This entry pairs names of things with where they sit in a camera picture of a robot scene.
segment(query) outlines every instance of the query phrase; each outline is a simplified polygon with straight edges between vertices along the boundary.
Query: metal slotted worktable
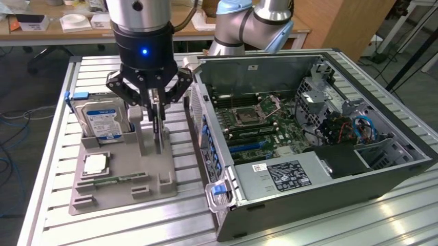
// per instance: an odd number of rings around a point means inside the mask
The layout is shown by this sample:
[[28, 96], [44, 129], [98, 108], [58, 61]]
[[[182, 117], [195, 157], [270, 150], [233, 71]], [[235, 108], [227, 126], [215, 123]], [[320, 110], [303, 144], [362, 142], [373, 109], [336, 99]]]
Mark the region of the metal slotted worktable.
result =
[[[389, 97], [370, 76], [352, 66], [342, 53], [326, 52], [438, 151], [437, 133]], [[201, 54], [178, 54], [179, 64], [187, 55]], [[117, 56], [74, 57], [70, 63], [19, 245], [438, 245], [437, 165], [377, 200], [218, 243], [182, 103], [167, 110], [178, 196], [71, 216], [68, 202], [82, 129], [63, 95], [66, 90], [109, 91], [106, 76], [119, 69], [119, 63]], [[341, 77], [337, 79], [336, 85], [348, 97], [360, 97]], [[150, 122], [145, 121], [143, 127], [151, 127]]]

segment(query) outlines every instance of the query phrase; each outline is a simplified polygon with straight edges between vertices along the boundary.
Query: wooden cabinet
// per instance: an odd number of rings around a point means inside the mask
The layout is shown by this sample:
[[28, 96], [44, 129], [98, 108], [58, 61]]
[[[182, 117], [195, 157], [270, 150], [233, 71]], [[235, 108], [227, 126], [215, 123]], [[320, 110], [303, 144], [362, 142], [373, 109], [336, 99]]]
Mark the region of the wooden cabinet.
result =
[[313, 32], [303, 49], [340, 48], [356, 61], [396, 0], [295, 0], [294, 15]]

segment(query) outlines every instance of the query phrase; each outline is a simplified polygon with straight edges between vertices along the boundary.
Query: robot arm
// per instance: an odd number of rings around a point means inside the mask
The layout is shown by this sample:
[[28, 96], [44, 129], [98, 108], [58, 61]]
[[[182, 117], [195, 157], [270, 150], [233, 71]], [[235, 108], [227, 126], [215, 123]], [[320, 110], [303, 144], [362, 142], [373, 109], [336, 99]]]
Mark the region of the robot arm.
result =
[[[191, 72], [178, 68], [174, 61], [173, 35], [187, 26], [198, 0], [187, 19], [177, 27], [171, 23], [171, 0], [107, 0], [106, 6], [122, 60], [121, 70], [109, 75], [107, 87], [130, 105], [147, 108], [155, 139], [162, 139], [166, 105], [181, 99], [193, 83]], [[175, 75], [178, 81], [166, 90]]]
[[[222, 0], [218, 5], [215, 42], [210, 55], [243, 55], [243, 43], [278, 52], [293, 28], [293, 0]], [[177, 27], [171, 23], [171, 0], [107, 0], [122, 60], [121, 70], [109, 75], [107, 87], [125, 101], [147, 108], [155, 139], [162, 140], [166, 105], [177, 102], [193, 83], [189, 69], [174, 61], [173, 35], [189, 24], [198, 6]], [[170, 90], [166, 87], [178, 76]]]
[[222, 0], [217, 12], [217, 30], [209, 55], [245, 55], [243, 44], [277, 53], [293, 29], [294, 1]]

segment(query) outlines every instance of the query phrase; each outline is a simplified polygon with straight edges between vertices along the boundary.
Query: blue cable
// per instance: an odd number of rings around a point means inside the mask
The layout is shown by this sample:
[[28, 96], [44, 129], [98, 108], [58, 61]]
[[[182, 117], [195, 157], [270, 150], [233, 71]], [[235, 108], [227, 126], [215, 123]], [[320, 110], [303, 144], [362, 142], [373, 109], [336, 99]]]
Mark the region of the blue cable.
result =
[[370, 127], [372, 127], [372, 131], [373, 131], [374, 140], [377, 140], [377, 130], [376, 130], [376, 127], [374, 127], [374, 124], [373, 124], [373, 120], [368, 116], [365, 116], [365, 115], [360, 115], [353, 120], [353, 128], [354, 128], [354, 132], [356, 132], [357, 136], [358, 137], [362, 136], [361, 135], [361, 132], [358, 130], [358, 127], [357, 127], [357, 119], [364, 119], [364, 120], [366, 120], [369, 122]]

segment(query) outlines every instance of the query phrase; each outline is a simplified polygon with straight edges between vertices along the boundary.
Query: expansion slot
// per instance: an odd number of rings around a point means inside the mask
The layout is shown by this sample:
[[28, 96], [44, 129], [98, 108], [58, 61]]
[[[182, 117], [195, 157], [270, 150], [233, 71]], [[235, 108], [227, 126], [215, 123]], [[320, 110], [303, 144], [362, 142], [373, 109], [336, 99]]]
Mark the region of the expansion slot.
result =
[[241, 151], [246, 151], [246, 150], [257, 150], [257, 149], [262, 148], [265, 144], [266, 144], [266, 141], [254, 143], [251, 145], [231, 146], [229, 148], [229, 150], [230, 150], [230, 153], [235, 153], [235, 152], [241, 152]]

